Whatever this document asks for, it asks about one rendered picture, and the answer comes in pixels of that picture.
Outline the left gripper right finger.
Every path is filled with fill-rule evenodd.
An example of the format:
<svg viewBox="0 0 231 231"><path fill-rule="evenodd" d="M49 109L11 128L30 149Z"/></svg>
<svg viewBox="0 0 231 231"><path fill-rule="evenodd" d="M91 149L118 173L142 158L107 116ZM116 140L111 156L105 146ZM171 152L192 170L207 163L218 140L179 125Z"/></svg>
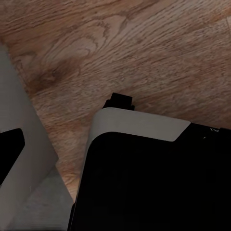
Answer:
<svg viewBox="0 0 231 231"><path fill-rule="evenodd" d="M220 128L218 131L216 146L222 153L226 161L231 167L231 130Z"/></svg>

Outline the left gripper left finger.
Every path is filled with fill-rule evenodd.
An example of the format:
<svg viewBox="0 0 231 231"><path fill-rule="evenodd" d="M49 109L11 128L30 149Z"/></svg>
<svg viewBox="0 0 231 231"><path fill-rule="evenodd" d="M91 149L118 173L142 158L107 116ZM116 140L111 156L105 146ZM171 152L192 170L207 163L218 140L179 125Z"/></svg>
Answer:
<svg viewBox="0 0 231 231"><path fill-rule="evenodd" d="M0 186L25 146L20 128L0 133Z"/></svg>

